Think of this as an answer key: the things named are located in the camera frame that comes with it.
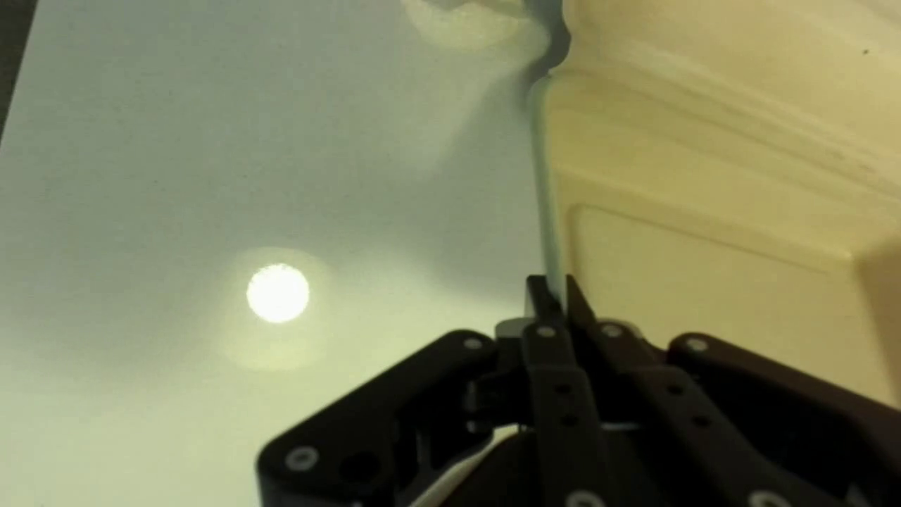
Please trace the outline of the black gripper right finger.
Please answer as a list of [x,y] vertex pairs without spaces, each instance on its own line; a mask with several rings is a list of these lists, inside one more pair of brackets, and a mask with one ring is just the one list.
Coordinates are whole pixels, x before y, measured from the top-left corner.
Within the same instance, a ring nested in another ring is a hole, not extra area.
[[601,416],[660,445],[694,507],[901,507],[901,410],[705,331],[665,348],[600,318],[566,279],[566,320]]

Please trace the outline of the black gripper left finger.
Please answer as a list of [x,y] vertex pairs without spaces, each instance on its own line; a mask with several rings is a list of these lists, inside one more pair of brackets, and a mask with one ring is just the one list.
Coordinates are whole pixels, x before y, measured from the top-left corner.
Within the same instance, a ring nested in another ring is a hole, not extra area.
[[455,463],[438,507],[607,507],[604,441],[573,323],[542,275],[491,337],[452,328],[273,437],[261,507],[410,507]]

